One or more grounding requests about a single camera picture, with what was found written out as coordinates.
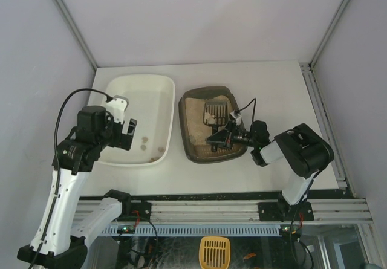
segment cable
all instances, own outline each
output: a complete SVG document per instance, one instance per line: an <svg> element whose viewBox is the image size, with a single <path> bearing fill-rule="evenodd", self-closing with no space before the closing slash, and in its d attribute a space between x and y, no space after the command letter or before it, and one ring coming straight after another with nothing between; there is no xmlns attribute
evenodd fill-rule
<svg viewBox="0 0 387 269"><path fill-rule="evenodd" d="M153 255L157 255L157 253L158 253L158 235L157 235L157 229L156 229L155 225L153 225L153 223L152 223L151 221L149 221L149 220L147 220L146 218L143 218L143 217L141 217L141 216L123 216L123 217L121 217L121 218L117 218L116 220L117 220L117 221L126 221L127 219L130 219L130 218L138 218L138 219L141 219L142 221L148 222L149 225L152 226L153 231L155 232L155 237L156 237L156 247L155 247L155 250L154 250L151 254L141 253L141 252L138 252L138 251L133 250L133 249L130 249L130 250L131 250L133 253L136 253L136 254L138 254L138 255L140 255L140 256L143 256L143 257L145 257L145 258L146 258L146 257L151 257L151 256L153 256Z"/></svg>
<svg viewBox="0 0 387 269"><path fill-rule="evenodd" d="M251 100L250 103L248 103L245 107L243 107L242 109L236 110L235 112L240 113L241 111L243 111L243 110L245 110L246 108L248 108L248 107L252 104L252 102L254 102L254 101L256 102L256 98L254 98L253 100Z"/></svg>
<svg viewBox="0 0 387 269"><path fill-rule="evenodd" d="M137 228L138 224L140 223L140 213L138 210L134 210L132 213L135 213L137 215L137 219L135 220L134 228Z"/></svg>
<svg viewBox="0 0 387 269"><path fill-rule="evenodd" d="M311 266L310 266L310 269L313 269L314 268L314 260L313 260L313 257L312 257L312 253L310 253L308 247L300 240L299 241L300 245L303 246L303 248L305 249L305 251L308 252L309 254L309 257L310 257L310 261L311 261Z"/></svg>
<svg viewBox="0 0 387 269"><path fill-rule="evenodd" d="M253 100L250 101L250 103L248 103L245 107L243 107L242 109L239 109L239 110L236 110L235 113L236 114L239 114L241 111L245 110L246 108L248 108L252 103L254 102L254 107L253 107L253 115L252 115L252 124L254 122L254 118L255 118L255 107L256 107L256 98L254 98Z"/></svg>
<svg viewBox="0 0 387 269"><path fill-rule="evenodd" d="M298 264L297 257L296 257L296 255L294 254L294 250L293 250L293 242L292 242L292 240L291 240L291 236L292 236L292 234L293 234L293 229L292 229L292 227L293 227L294 221L296 220L296 215L297 215L297 213L298 213L300 207L301 207L300 203L297 204L296 210L294 211L293 219L291 220L291 223L290 223L290 229L289 229L289 231L290 231L290 234L289 234L290 250L291 250L291 254L293 255L293 259L294 259L294 261L296 262L296 264L297 264L298 266L299 266L299 264ZM313 268L314 268L314 260L313 260L312 254L310 253L310 251L309 251L309 249L307 248L307 246L306 246L301 240L298 240L298 242L299 242L300 245L303 246L303 248L308 252L309 257L310 257L310 259L311 259L311 263L312 263L310 269L313 269Z"/></svg>
<svg viewBox="0 0 387 269"><path fill-rule="evenodd" d="M298 210L300 209L300 206L301 206L300 203L297 204L296 209L294 211L293 219L291 220L290 228L289 228L289 231L290 231L290 234L289 234L290 251L291 251L291 254L293 255L294 261L296 261L297 264L298 264L298 261L297 261L296 255L294 255L293 243L291 240L291 236L293 234L293 224L294 224L294 221L296 220L296 215L297 215Z"/></svg>
<svg viewBox="0 0 387 269"><path fill-rule="evenodd" d="M59 129L60 118L62 117L63 111L64 111L65 106L66 106L67 102L69 101L69 99L73 95L77 94L78 92L84 92L84 91L97 92L99 94L102 94L102 95L106 96L106 98L107 98L106 102L110 102L113 99L113 97L111 97L107 93L98 91L97 89L82 88L82 89L76 89L75 91L71 92L67 96L67 98L63 101L62 106L60 107L60 110L59 110L59 113L58 113L58 117L56 119L55 130L54 130L54 154L55 154L55 160L56 160L56 165L57 165L57 177L56 177L56 183L55 183L54 198L53 198L53 202L51 203L50 211L48 212L47 220L46 220L46 223L44 225L43 232L42 232L42 237L41 237L41 241L42 242L39 244L39 246L38 246L38 248L36 250L36 254L35 254L34 258L32 259L31 264L28 267L28 269L32 269L32 267L34 266L34 264L36 262L37 257L39 256L39 253L41 252L41 249L42 249L42 246L43 246L43 242L44 242L44 239L46 237L47 230L48 230L48 226L50 224L51 217L52 217L53 212L54 212L56 199L57 199L58 194L59 194L60 164L59 164L57 143L58 143L58 129Z"/></svg>

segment orange object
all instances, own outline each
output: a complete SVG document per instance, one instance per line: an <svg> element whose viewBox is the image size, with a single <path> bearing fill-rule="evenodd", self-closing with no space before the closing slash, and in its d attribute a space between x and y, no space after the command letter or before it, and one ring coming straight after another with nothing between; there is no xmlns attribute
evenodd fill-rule
<svg viewBox="0 0 387 269"><path fill-rule="evenodd" d="M250 253L250 254L248 254L248 255L246 255L246 256L244 256L243 257L243 259L250 259L251 257L255 257L256 256L256 254L255 253Z"/></svg>
<svg viewBox="0 0 387 269"><path fill-rule="evenodd" d="M224 237L203 237L200 242L201 269L227 269L230 265L230 241Z"/></svg>

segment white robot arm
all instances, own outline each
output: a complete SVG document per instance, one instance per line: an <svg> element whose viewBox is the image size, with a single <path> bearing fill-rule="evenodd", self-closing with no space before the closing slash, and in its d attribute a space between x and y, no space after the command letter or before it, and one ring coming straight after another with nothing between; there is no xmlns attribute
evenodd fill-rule
<svg viewBox="0 0 387 269"><path fill-rule="evenodd" d="M241 128L240 123L240 113L233 111L226 127L206 142L221 149L231 149L235 143L250 146L253 161L262 167L285 157L294 173L279 195L278 209L283 221L294 206L307 199L316 177L334 160L333 150L304 123L275 136L273 141L269 140L265 122L253 121L249 131Z"/></svg>
<svg viewBox="0 0 387 269"><path fill-rule="evenodd" d="M80 193L101 151L107 146L130 150L137 121L130 119L123 134L128 99L115 96L106 107L86 106L77 126L57 146L50 196L41 224L18 259L45 268L80 268L96 237L114 219L128 215L130 195L111 190L77 227L71 228Z"/></svg>

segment metal rail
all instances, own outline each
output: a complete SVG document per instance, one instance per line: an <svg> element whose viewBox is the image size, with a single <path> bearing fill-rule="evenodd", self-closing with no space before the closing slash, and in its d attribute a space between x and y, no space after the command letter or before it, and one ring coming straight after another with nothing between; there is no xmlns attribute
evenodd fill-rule
<svg viewBox="0 0 387 269"><path fill-rule="evenodd" d="M80 222L100 201L79 201L74 223ZM260 201L151 201L151 221L155 225L281 225L261 222ZM364 199L313 199L314 221L304 224L372 224Z"/></svg>

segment black mounting bracket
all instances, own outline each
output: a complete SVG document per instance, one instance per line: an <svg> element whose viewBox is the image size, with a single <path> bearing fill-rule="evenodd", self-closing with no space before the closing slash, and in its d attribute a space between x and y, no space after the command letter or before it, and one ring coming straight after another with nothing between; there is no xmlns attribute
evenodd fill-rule
<svg viewBox="0 0 387 269"><path fill-rule="evenodd" d="M309 202L303 203L301 206L297 208L297 206L291 206L288 213L283 215L278 208L277 201L270 202L262 202L258 203L258 212L259 212L259 220L261 222L274 222L274 221L292 221L294 218L295 222L300 221L299 214L304 215L304 221L314 221L314 215L312 210L312 205Z"/></svg>

